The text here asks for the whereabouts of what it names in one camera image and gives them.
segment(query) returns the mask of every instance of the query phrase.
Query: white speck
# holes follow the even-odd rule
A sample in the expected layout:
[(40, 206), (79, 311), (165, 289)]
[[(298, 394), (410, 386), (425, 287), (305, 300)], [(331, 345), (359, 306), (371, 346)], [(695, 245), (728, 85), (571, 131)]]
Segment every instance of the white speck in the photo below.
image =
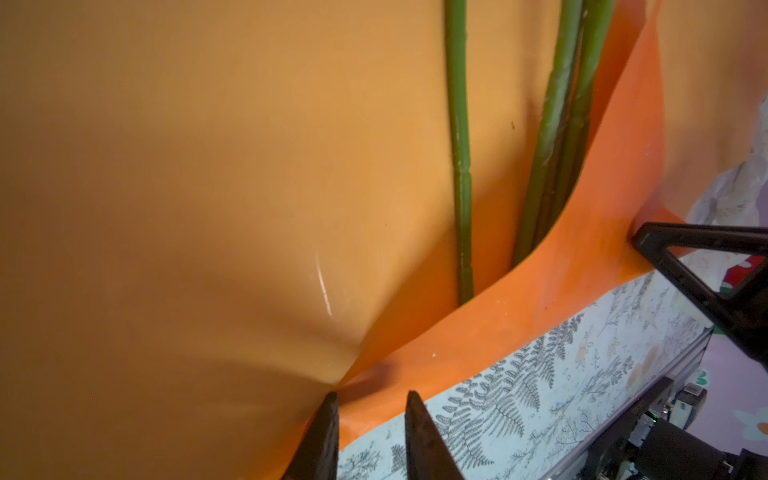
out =
[(333, 312), (331, 312), (331, 302), (328, 301), (328, 292), (326, 291), (326, 283), (323, 282), (323, 272), (320, 271), (320, 257), (315, 252), (315, 266), (317, 267), (317, 278), (320, 279), (320, 289), (323, 291), (323, 299), (326, 301), (326, 310), (328, 311), (328, 316), (333, 318)]

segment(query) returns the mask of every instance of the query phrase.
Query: white scratch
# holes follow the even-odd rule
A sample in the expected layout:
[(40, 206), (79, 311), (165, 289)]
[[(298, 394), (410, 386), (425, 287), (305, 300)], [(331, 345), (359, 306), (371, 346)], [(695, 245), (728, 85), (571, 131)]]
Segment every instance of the white scratch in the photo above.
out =
[(320, 279), (320, 289), (323, 291), (323, 298), (326, 301), (326, 310), (328, 311), (328, 316), (333, 318), (333, 312), (331, 312), (331, 302), (328, 301), (328, 292), (326, 291), (326, 283), (323, 282), (323, 272), (320, 271), (320, 257), (315, 252), (315, 266), (317, 267), (317, 278)]

